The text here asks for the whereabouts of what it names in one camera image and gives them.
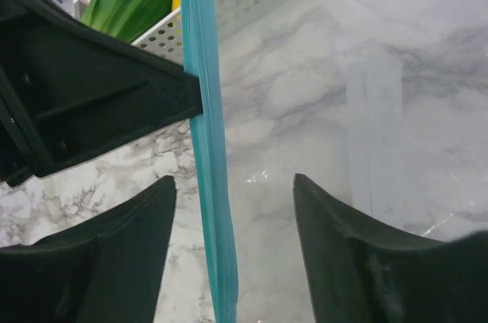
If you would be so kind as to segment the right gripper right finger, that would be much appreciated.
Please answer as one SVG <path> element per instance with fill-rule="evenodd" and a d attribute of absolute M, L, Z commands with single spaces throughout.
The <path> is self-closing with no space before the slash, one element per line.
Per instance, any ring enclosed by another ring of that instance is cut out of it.
<path fill-rule="evenodd" d="M 318 322 L 485 322 L 487 233 L 423 238 L 337 200 L 304 174 L 294 208 Z"/>

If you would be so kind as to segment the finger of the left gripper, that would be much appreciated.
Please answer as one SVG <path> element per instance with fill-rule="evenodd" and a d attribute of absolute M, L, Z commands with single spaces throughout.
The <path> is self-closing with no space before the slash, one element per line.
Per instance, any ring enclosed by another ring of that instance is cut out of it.
<path fill-rule="evenodd" d="M 198 79 L 51 0 L 1 0 L 1 179 L 18 186 L 203 111 Z"/>

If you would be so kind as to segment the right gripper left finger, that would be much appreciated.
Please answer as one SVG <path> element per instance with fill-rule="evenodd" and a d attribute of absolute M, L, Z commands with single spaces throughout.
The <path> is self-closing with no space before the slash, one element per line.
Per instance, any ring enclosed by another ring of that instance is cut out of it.
<path fill-rule="evenodd" d="M 1 249 L 3 322 L 152 322 L 175 179 L 32 245 Z"/>

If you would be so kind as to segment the clear zip top bag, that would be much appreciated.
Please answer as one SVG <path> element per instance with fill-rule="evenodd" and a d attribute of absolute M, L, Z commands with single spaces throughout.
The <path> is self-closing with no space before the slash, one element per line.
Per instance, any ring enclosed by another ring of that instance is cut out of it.
<path fill-rule="evenodd" d="M 366 322 L 340 206 L 443 243 L 487 232 L 487 0 L 181 0 L 218 322 Z"/>

